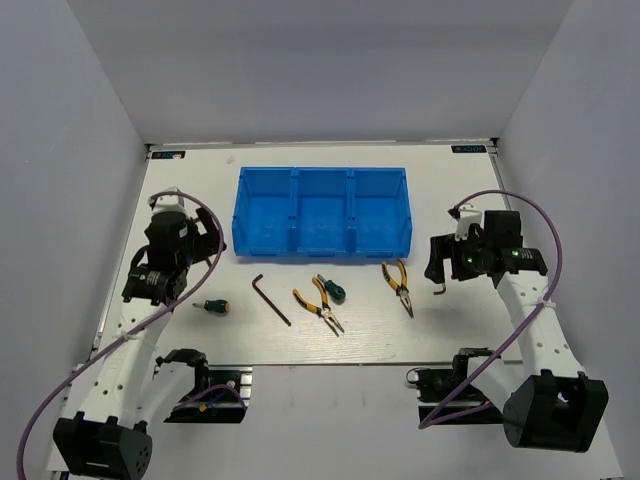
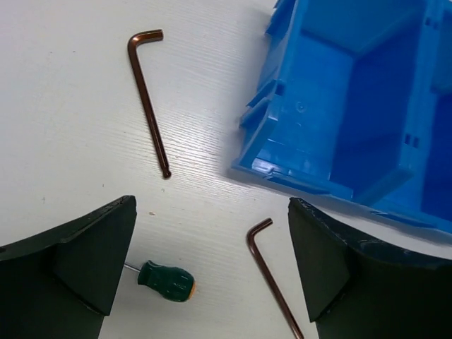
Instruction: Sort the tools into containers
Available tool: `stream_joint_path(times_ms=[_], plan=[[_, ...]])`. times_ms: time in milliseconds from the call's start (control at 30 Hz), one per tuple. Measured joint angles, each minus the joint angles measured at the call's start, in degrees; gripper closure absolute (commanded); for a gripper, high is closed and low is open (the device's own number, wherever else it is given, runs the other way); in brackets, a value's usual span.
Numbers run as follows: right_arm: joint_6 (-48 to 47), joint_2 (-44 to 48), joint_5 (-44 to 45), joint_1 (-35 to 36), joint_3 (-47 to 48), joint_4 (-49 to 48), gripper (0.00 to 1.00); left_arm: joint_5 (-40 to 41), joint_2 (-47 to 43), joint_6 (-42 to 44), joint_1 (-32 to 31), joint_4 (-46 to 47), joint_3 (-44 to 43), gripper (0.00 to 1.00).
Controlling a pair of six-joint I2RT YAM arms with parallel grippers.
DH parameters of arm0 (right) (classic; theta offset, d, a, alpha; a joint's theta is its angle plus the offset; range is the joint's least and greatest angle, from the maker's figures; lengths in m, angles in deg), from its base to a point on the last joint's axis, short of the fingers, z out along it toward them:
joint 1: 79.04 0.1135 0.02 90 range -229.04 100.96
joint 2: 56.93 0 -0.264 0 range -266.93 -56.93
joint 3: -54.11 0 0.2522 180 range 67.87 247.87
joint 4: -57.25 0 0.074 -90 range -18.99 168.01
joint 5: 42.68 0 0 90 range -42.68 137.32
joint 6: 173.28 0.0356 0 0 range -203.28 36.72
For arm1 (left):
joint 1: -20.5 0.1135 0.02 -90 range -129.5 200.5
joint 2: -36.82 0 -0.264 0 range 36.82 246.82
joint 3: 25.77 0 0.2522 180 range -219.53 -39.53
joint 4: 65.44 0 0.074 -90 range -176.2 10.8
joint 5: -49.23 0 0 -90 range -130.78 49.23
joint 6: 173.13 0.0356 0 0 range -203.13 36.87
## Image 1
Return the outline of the green screwdriver orange cap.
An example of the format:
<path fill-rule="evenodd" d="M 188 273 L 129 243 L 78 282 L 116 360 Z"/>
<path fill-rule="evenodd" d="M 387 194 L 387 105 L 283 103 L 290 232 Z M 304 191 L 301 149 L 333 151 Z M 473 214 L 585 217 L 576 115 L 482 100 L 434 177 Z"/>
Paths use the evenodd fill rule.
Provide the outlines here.
<path fill-rule="evenodd" d="M 215 314 L 226 314 L 230 309 L 230 304 L 224 299 L 205 300 L 200 303 L 193 303 L 193 307 Z"/>

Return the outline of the green stubby screwdriver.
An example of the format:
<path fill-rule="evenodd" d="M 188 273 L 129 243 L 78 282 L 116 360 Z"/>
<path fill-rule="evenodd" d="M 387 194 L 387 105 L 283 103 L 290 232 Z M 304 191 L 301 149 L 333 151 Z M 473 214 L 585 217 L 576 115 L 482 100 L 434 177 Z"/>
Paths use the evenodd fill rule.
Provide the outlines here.
<path fill-rule="evenodd" d="M 343 303 L 345 301 L 345 299 L 346 299 L 346 291 L 344 290 L 343 287 L 341 287 L 340 285 L 336 284 L 332 280 L 325 279 L 320 274 L 317 275 L 317 278 L 318 278 L 319 282 L 323 285 L 323 287 L 327 291 L 327 294 L 331 297 L 331 299 L 333 301 L 335 301 L 336 303 L 339 303 L 339 304 L 341 304 L 341 303 Z"/>

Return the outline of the yellow black needle-nose pliers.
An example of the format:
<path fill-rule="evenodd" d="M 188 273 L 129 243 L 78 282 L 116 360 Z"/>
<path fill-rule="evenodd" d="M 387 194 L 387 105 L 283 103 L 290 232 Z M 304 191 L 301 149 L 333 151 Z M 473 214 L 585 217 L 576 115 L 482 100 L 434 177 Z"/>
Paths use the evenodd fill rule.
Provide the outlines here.
<path fill-rule="evenodd" d="M 345 330 L 340 324 L 340 322 L 338 321 L 337 317 L 334 315 L 329 305 L 328 291 L 323 281 L 318 276 L 314 276 L 312 278 L 312 283 L 318 288 L 320 292 L 320 295 L 321 295 L 320 305 L 315 305 L 305 300 L 297 289 L 293 289 L 292 294 L 301 307 L 315 314 L 317 317 L 321 318 L 326 323 L 326 325 L 332 330 L 335 336 L 338 337 L 339 333 L 345 333 Z"/>

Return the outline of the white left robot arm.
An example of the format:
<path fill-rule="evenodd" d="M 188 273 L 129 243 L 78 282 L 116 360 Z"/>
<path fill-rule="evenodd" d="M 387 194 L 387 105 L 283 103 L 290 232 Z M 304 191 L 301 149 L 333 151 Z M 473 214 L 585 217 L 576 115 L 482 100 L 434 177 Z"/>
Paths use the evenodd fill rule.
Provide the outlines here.
<path fill-rule="evenodd" d="M 201 286 L 188 283 L 189 270 L 201 262 L 215 268 L 226 248 L 215 214 L 199 202 L 190 216 L 189 198 L 172 188 L 149 199 L 147 242 L 131 260 L 114 339 L 95 356 L 99 371 L 78 411 L 54 427 L 53 441 L 73 475 L 142 478 L 153 451 L 151 423 L 184 395 L 199 399 L 210 390 L 211 374 L 186 360 L 145 380 L 174 310 Z"/>

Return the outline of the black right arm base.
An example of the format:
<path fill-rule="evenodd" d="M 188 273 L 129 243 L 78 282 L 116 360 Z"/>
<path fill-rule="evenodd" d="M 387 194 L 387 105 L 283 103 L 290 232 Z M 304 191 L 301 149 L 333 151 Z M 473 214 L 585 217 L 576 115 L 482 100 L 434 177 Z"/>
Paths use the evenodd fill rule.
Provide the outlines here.
<path fill-rule="evenodd" d="M 488 348 L 462 348 L 450 365 L 439 368 L 415 367 L 406 372 L 406 384 L 416 390 L 419 421 L 422 422 L 463 380 L 466 379 L 470 359 L 483 362 L 493 353 Z M 439 416 L 452 415 L 488 404 L 488 398 L 472 385 L 467 386 Z M 500 408 L 492 406 L 479 413 L 449 419 L 443 425 L 499 425 L 502 423 Z"/>

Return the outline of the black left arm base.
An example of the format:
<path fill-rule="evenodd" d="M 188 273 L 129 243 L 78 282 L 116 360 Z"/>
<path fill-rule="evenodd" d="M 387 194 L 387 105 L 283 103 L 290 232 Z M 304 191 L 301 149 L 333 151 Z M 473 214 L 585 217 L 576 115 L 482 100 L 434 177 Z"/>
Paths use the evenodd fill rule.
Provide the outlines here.
<path fill-rule="evenodd" d="M 188 367 L 190 389 L 179 399 L 165 423 L 239 424 L 249 406 L 252 367 L 211 366 L 203 352 L 174 349 L 155 359 L 153 379 L 162 367 Z"/>

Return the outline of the black hex key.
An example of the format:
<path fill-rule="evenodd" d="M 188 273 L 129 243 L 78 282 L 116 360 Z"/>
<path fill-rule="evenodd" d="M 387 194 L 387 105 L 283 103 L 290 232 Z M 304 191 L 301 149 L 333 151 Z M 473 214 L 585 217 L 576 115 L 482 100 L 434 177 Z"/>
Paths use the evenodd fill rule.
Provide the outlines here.
<path fill-rule="evenodd" d="M 267 296 L 264 291 L 259 287 L 258 283 L 264 278 L 262 273 L 258 274 L 251 282 L 252 288 L 260 296 L 260 298 L 271 308 L 271 310 L 287 325 L 292 326 L 289 318 L 281 311 L 281 309 Z"/>

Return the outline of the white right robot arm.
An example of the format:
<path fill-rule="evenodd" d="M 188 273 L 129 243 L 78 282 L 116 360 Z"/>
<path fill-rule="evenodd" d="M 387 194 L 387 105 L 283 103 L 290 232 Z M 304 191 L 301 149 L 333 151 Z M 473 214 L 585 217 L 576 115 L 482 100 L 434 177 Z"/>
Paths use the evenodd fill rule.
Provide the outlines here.
<path fill-rule="evenodd" d="M 431 238 L 425 276 L 443 286 L 444 262 L 452 279 L 491 279 L 510 315 L 522 357 L 522 373 L 489 348 L 462 348 L 448 369 L 424 369 L 409 377 L 421 402 L 420 418 L 434 420 L 435 407 L 449 400 L 490 408 L 481 422 L 500 422 L 516 448 L 586 452 L 609 395 L 574 357 L 552 303 L 548 269 L 537 249 L 526 248 L 518 212 L 480 211 L 464 204 L 450 211 L 455 232 Z"/>

